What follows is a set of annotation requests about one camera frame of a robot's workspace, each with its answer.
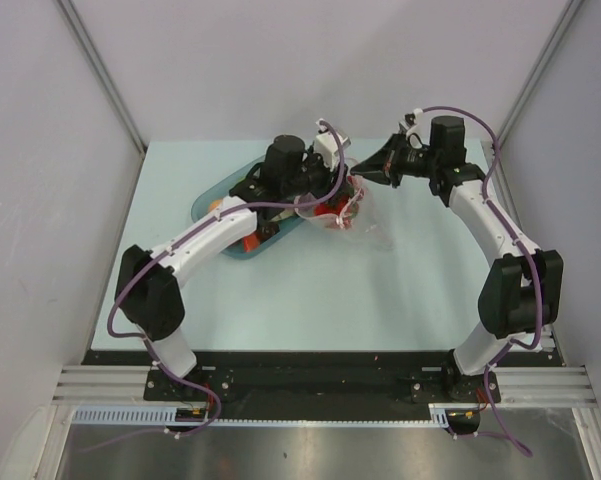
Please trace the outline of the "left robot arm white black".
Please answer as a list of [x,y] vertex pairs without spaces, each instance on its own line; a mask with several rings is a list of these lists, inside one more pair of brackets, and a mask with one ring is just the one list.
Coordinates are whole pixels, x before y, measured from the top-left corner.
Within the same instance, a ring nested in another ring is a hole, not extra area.
[[152,249],[133,245],[124,252],[112,309],[124,313],[169,370],[165,385],[177,398],[190,399],[201,387],[196,356],[180,329],[181,289],[194,269],[227,248],[254,256],[289,233],[300,210],[341,205],[352,191],[344,155],[349,144],[345,134],[326,126],[311,144],[279,135],[190,228]]

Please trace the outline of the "red cherry tomato bunch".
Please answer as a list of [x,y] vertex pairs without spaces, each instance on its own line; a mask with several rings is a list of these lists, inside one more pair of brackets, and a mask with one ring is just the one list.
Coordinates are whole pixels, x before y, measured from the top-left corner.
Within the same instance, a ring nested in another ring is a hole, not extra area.
[[322,228],[349,230],[360,213],[363,199],[364,189],[361,187],[341,191],[328,202],[314,207],[310,220]]

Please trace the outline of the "clear zip top bag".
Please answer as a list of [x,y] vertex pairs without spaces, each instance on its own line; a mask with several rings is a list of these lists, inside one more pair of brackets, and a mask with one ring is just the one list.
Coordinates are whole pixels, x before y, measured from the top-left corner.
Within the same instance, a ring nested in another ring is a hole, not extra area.
[[364,189],[364,199],[361,201],[361,210],[353,223],[353,227],[349,230],[327,229],[318,226],[312,222],[310,218],[313,216],[311,211],[313,207],[296,207],[296,214],[303,220],[308,221],[310,225],[329,233],[338,234],[345,240],[363,245],[365,248],[373,248],[375,250],[391,250],[394,247],[394,241],[387,229],[386,222],[381,215],[379,208],[375,205],[372,193],[367,185],[367,182],[357,176],[347,174],[346,182],[342,184],[341,191],[347,191],[353,188]]

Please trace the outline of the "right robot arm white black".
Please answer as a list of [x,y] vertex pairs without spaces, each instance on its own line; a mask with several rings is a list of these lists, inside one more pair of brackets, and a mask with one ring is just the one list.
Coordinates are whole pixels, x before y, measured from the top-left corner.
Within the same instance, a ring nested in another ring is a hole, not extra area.
[[477,389],[475,375],[493,368],[512,347],[538,347],[544,327],[557,318],[564,261],[524,234],[497,201],[490,187],[493,173],[468,161],[468,113],[451,107],[431,111],[427,141],[419,134],[423,113],[415,110],[351,172],[392,188],[406,176],[427,179],[431,194],[464,223],[488,262],[477,302],[479,322],[453,350],[454,368],[441,376],[443,393],[464,401]]

